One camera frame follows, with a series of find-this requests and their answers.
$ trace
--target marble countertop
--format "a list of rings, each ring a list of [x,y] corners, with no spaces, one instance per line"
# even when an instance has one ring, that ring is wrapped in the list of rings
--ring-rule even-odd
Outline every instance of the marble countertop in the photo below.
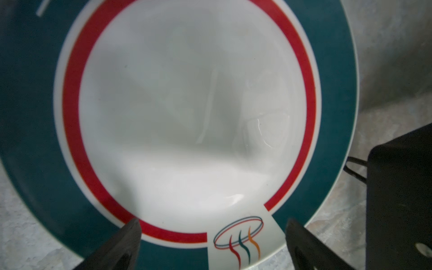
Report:
[[[0,0],[0,6],[10,2]],[[367,159],[375,145],[432,122],[432,1],[342,0],[342,4],[360,74],[359,115],[349,155]],[[365,206],[365,185],[342,172],[307,225],[359,270],[365,268]],[[38,223],[1,167],[0,269],[70,270],[81,260]],[[252,269],[292,269],[291,258],[284,248]]]

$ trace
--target cable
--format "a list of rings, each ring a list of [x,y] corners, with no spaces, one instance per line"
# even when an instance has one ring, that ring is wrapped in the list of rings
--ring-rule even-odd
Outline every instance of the cable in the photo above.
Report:
[[[358,164],[358,165],[363,166],[363,167],[366,167],[366,168],[368,167],[368,162],[365,161],[365,160],[362,160],[362,159],[358,159],[358,158],[355,158],[355,157],[349,156],[349,157],[346,159],[345,166],[343,167],[343,170],[344,170],[346,173],[348,173],[349,175],[354,176],[356,179],[358,179],[358,180],[360,180],[361,182],[363,182],[363,183],[366,184],[366,178],[363,177],[363,176],[361,176],[361,175],[359,175],[358,173],[356,173],[355,171],[351,170],[350,168],[348,168],[348,166],[346,165],[348,162],[352,162],[352,163]]]

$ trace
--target printed logo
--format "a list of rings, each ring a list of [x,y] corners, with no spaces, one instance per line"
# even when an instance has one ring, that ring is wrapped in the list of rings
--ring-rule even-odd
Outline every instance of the printed logo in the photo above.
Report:
[[[253,238],[263,229],[264,222],[262,218],[258,216],[248,216],[239,220],[236,220],[222,230],[220,230],[215,238],[213,244],[217,249],[229,249],[238,260],[238,269],[241,268],[241,257],[240,254],[234,249],[240,246],[248,254],[248,264],[251,264],[251,250],[245,245],[246,242],[250,242],[257,250],[258,260],[261,258],[261,250],[259,244],[253,240]]]

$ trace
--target teal wavy line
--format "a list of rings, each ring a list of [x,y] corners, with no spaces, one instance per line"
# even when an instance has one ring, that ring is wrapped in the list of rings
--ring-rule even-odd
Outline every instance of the teal wavy line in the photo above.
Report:
[[[249,258],[249,264],[251,264],[251,253],[249,252],[249,249],[241,242],[241,231],[238,234],[238,243],[240,244],[240,246],[246,250],[246,253],[248,254],[248,258]]]

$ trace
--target red stripe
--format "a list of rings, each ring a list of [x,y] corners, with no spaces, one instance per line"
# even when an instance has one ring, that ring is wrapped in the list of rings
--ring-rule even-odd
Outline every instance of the red stripe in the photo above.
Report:
[[[108,23],[135,0],[107,0],[90,17],[70,54],[63,90],[63,121],[70,153],[89,190],[97,200],[124,223],[134,216],[124,209],[104,188],[90,165],[79,127],[79,89],[84,67],[94,44]],[[180,233],[158,228],[140,220],[143,234],[179,243],[206,243],[207,233]]]
[[[229,237],[229,250],[231,250],[231,252],[234,253],[234,255],[237,257],[237,260],[238,260],[238,270],[240,270],[240,268],[241,268],[241,259],[240,259],[240,255],[238,254],[237,251],[235,251],[235,250],[232,248],[231,238],[232,238],[232,235]]]
[[[295,56],[299,61],[300,69],[302,71],[303,80],[306,89],[306,128],[303,137],[302,146],[300,148],[297,160],[286,178],[285,182],[279,190],[264,204],[267,210],[271,210],[276,204],[286,195],[291,188],[294,181],[300,174],[303,165],[305,164],[306,157],[308,156],[309,149],[312,144],[312,137],[314,135],[315,117],[316,117],[316,99],[315,99],[315,83],[312,73],[311,63],[309,62],[308,54],[303,46],[302,40],[295,30],[292,23],[283,13],[283,11],[271,0],[250,0],[259,8],[261,8],[268,16],[279,26],[282,30],[291,47],[294,50]]]

